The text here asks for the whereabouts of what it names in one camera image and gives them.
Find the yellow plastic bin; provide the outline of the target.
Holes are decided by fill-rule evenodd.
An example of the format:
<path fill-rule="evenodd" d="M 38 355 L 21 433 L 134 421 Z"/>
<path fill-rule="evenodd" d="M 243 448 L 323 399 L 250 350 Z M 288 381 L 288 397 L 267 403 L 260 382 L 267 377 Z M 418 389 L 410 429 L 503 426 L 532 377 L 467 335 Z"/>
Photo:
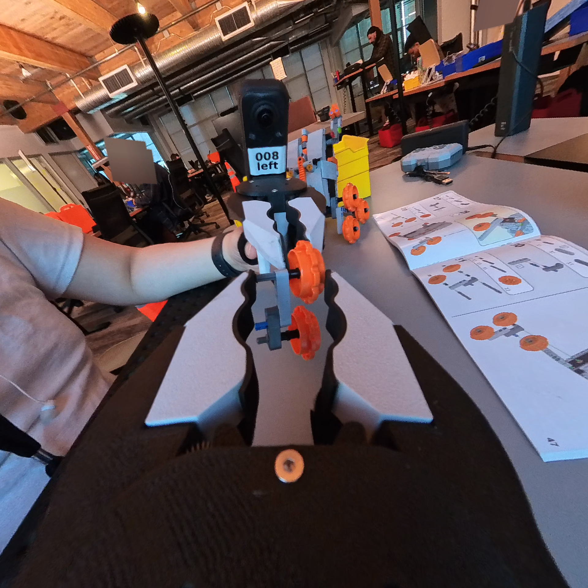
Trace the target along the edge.
<path fill-rule="evenodd" d="M 359 197 L 371 196 L 369 172 L 368 139 L 342 135 L 341 140 L 334 144 L 334 157 L 337 159 L 337 194 L 342 196 L 344 187 L 351 183 L 357 187 Z"/>

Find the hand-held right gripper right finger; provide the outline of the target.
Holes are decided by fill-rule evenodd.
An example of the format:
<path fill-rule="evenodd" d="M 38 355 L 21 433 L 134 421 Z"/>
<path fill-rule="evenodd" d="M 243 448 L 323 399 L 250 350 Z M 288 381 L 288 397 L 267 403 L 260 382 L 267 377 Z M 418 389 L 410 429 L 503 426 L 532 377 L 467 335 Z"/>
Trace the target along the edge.
<path fill-rule="evenodd" d="M 385 421 L 431 423 L 393 321 L 336 272 L 326 272 L 324 295 L 333 342 L 312 411 L 314 443 L 331 444 L 349 422 L 368 439 Z"/>

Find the person's left forearm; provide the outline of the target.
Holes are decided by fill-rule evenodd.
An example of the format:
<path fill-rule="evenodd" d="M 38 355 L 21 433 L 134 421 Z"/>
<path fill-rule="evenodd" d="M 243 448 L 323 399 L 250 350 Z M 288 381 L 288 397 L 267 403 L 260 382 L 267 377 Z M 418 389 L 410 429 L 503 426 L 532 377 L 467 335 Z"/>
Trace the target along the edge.
<path fill-rule="evenodd" d="M 130 247 L 85 236 L 65 297 L 111 305 L 160 302 L 223 278 L 213 239 Z"/>

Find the black office chair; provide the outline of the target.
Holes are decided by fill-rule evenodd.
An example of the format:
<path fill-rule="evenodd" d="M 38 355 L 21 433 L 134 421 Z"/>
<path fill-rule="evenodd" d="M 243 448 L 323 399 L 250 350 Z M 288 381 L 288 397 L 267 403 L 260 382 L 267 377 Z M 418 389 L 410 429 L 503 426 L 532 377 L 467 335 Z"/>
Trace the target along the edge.
<path fill-rule="evenodd" d="M 123 202 L 123 192 L 113 183 L 82 192 L 102 239 L 133 247 L 153 245 L 153 241 L 131 218 Z"/>

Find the open white instruction booklet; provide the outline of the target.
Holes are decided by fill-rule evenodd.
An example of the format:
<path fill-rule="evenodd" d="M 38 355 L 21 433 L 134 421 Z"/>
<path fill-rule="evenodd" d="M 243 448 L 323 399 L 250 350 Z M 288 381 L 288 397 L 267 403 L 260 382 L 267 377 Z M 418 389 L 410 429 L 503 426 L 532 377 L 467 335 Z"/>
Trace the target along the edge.
<path fill-rule="evenodd" d="M 544 462 L 587 457 L 587 251 L 444 192 L 373 215 Z"/>

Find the silver air duct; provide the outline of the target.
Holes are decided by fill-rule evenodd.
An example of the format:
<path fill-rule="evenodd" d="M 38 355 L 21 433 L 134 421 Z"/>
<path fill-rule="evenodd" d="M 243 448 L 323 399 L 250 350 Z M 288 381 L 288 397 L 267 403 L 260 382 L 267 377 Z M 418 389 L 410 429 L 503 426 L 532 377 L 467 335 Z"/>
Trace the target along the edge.
<path fill-rule="evenodd" d="M 224 48 L 229 42 L 236 40 L 245 33 L 256 31 L 264 26 L 271 24 L 278 18 L 285 16 L 287 13 L 301 6 L 309 4 L 309 1 L 246 1 L 254 18 L 254 27 L 250 28 L 235 37 L 223 41 L 221 39 L 219 30 L 215 23 L 215 17 L 222 15 L 224 12 L 217 12 L 213 15 L 210 24 L 201 28 L 194 35 L 182 40 L 179 44 L 169 48 L 154 56 L 154 61 L 160 70 L 161 74 L 171 74 L 180 70 L 184 66 L 194 62 L 197 58 L 211 54 L 212 52 Z M 142 63 L 136 63 L 129 66 L 136 77 L 138 86 L 149 84 L 155 80 L 155 76 L 151 70 L 146 58 Z M 109 98 L 107 92 L 102 85 L 97 84 L 90 90 L 82 94 L 81 97 L 75 99 L 75 104 L 84 113 L 92 113 L 102 108 L 112 99 L 122 99 L 129 92 L 136 90 L 131 89 L 114 98 Z"/>

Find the white air vent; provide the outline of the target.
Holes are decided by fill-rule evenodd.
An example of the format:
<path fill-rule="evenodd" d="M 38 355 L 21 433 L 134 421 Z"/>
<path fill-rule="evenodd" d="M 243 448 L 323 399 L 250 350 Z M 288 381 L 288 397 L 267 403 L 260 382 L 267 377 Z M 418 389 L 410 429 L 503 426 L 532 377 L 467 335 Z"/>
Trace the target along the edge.
<path fill-rule="evenodd" d="M 223 41 L 229 40 L 254 27 L 254 18 L 247 2 L 215 17 L 215 23 Z"/>
<path fill-rule="evenodd" d="M 114 98 L 138 86 L 136 77 L 126 64 L 106 75 L 100 76 L 99 82 L 109 98 Z"/>

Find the orange wheel grey beam assembly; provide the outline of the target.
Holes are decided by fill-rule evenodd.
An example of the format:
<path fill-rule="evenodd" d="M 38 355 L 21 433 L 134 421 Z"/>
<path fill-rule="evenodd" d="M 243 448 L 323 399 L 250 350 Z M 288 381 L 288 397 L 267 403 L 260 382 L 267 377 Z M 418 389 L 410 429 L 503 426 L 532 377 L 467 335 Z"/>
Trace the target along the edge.
<path fill-rule="evenodd" d="M 307 240 L 298 241 L 288 252 L 288 264 L 287 269 L 256 276 L 258 283 L 271 282 L 276 295 L 276 305 L 266 307 L 264 321 L 254 325 L 256 331 L 265 332 L 257 342 L 270 350 L 290 342 L 296 355 L 312 360 L 320 348 L 320 326 L 305 305 L 316 302 L 324 291 L 325 264 L 322 254 Z"/>

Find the black slim computer tower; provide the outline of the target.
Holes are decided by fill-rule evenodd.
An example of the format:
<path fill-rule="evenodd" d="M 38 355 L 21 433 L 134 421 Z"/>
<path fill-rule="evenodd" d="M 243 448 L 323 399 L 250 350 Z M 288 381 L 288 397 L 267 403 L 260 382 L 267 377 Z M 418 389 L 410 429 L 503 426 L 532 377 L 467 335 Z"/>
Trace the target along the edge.
<path fill-rule="evenodd" d="M 528 129 L 550 1 L 538 1 L 505 25 L 497 92 L 495 136 Z"/>

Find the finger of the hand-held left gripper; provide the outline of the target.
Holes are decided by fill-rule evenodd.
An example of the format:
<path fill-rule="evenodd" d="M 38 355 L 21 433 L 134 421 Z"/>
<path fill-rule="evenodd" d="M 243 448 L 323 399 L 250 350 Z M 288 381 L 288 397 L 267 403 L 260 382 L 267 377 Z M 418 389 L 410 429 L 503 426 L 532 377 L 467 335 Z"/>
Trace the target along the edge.
<path fill-rule="evenodd" d="M 259 271 L 270 272 L 271 267 L 285 269 L 282 237 L 274 228 L 275 221 L 269 217 L 271 204 L 260 200 L 243 201 L 242 208 L 245 237 L 256 249 Z"/>
<path fill-rule="evenodd" d="M 302 236 L 310 241 L 318 251 L 324 247 L 325 214 L 321 212 L 314 200 L 309 196 L 301 196 L 290 200 L 289 205 L 299 213 Z"/>

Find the adjacent grey desk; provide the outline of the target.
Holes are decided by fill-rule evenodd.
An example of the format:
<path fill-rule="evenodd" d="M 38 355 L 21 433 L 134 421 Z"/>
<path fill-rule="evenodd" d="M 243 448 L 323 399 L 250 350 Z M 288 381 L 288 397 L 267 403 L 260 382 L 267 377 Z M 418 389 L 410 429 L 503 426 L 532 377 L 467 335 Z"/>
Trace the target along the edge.
<path fill-rule="evenodd" d="M 469 134 L 474 154 L 571 171 L 587 172 L 587 117 L 533 119 L 530 128 L 506 138 L 494 135 L 486 126 Z"/>

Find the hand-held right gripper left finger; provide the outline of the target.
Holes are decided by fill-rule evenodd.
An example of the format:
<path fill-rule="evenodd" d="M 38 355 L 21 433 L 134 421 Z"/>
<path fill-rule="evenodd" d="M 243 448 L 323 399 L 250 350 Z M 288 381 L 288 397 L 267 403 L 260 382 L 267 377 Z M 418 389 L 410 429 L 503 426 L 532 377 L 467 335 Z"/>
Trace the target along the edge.
<path fill-rule="evenodd" d="M 211 439 L 227 423 L 252 444 L 259 385 L 246 340 L 255 300 L 256 278 L 248 271 L 186 322 L 145 425 L 195 423 Z"/>

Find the person's left hand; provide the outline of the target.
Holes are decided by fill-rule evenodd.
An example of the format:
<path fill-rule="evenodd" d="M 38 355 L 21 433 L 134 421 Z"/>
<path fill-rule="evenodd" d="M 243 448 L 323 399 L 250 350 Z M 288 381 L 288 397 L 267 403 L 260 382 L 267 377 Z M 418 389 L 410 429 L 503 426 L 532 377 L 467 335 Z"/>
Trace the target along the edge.
<path fill-rule="evenodd" d="M 224 260 L 239 272 L 258 268 L 257 251 L 246 239 L 242 226 L 234 226 L 231 231 L 224 232 L 222 253 Z"/>

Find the black flat power box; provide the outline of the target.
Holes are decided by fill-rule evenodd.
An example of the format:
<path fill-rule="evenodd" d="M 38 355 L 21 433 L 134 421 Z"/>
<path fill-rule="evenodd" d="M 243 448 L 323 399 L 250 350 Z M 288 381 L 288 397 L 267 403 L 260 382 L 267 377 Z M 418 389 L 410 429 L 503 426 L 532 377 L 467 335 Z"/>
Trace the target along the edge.
<path fill-rule="evenodd" d="M 466 153 L 468 148 L 469 130 L 469 121 L 463 120 L 405 135 L 401 139 L 401 154 L 406 156 L 416 149 L 450 143 L 461 144 L 462 152 Z"/>

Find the white earphone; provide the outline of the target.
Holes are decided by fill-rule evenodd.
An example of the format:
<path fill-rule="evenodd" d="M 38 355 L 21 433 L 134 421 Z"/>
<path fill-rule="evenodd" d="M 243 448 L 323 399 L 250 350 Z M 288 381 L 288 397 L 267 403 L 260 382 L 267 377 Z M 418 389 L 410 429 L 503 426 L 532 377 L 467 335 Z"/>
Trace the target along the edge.
<path fill-rule="evenodd" d="M 37 405 L 40 406 L 40 422 L 41 423 L 48 424 L 49 422 L 51 422 L 52 420 L 55 419 L 55 417 L 58 414 L 57 405 L 56 405 L 55 400 L 53 400 L 53 399 L 51 399 L 49 401 L 39 400 L 39 399 L 31 396 L 30 394 L 28 394 L 25 390 L 23 390 L 23 388 L 21 388 L 15 382 L 11 381 L 11 379 L 7 378 L 6 376 L 1 375 L 1 379 L 4 382 L 11 385 L 13 388 L 15 388 L 20 394 L 24 395 L 30 401 L 33 401 Z"/>

